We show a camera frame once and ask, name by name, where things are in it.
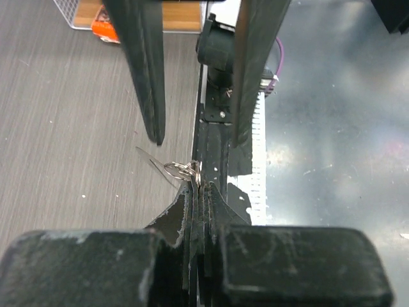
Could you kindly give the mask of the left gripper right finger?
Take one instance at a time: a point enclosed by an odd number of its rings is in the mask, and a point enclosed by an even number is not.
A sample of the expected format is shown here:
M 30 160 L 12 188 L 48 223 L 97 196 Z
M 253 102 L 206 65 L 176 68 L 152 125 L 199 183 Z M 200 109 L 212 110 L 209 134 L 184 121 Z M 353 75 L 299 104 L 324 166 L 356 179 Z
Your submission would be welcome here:
M 252 226 L 212 182 L 199 190 L 205 306 L 392 306 L 373 243 L 353 228 Z

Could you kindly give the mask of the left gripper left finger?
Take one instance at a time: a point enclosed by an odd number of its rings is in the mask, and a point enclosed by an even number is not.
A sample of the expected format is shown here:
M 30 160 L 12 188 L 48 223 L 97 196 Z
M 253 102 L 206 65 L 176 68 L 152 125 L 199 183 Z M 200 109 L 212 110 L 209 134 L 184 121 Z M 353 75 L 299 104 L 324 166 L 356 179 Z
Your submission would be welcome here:
M 2 306 L 196 306 L 183 184 L 149 226 L 137 230 L 38 230 L 1 259 Z

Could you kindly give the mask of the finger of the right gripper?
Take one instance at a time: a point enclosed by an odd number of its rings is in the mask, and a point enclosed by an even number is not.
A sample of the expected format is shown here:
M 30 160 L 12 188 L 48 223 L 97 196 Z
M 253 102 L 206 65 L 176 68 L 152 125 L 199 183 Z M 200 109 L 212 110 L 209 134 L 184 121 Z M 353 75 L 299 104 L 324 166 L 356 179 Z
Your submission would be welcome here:
M 160 146 L 166 132 L 163 30 L 155 31 L 149 26 L 125 29 L 122 34 L 115 32 L 127 59 L 146 133 L 151 142 Z
M 290 0 L 247 0 L 240 4 L 231 96 L 233 147 L 249 137 L 265 64 L 290 3 Z

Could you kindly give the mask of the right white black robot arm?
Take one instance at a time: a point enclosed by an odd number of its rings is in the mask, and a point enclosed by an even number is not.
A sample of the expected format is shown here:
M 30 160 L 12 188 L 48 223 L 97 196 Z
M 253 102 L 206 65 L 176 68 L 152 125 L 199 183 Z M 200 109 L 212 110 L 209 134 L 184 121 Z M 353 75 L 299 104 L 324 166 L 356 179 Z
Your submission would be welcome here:
M 244 143 L 251 131 L 259 86 L 269 52 L 289 8 L 289 1 L 241 1 L 234 31 L 211 14 L 199 35 L 198 61 L 228 83 L 231 90 L 232 143 Z M 125 53 L 144 126 L 160 146 L 166 133 L 166 91 L 161 1 L 104 1 Z

